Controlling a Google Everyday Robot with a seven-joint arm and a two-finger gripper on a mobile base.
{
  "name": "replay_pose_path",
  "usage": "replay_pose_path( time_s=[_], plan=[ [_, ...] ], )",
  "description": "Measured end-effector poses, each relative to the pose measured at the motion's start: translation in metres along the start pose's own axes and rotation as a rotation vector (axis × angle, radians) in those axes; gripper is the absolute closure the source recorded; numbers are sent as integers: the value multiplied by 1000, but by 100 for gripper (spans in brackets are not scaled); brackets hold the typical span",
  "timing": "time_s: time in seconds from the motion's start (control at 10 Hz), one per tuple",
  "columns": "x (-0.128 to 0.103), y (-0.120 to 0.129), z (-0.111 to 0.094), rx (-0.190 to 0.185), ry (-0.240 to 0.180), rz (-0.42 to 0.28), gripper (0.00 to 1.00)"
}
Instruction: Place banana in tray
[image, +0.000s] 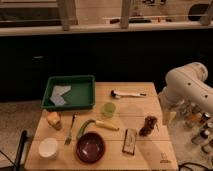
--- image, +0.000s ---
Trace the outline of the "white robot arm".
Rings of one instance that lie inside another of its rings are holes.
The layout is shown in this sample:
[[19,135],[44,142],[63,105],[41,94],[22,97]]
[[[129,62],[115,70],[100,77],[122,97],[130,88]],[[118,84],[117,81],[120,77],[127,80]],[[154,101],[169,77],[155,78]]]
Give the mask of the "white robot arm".
[[193,102],[203,111],[213,114],[213,88],[205,84],[207,77],[208,70],[200,62],[171,69],[166,74],[166,86],[158,94],[164,125],[169,123],[174,109],[185,101]]

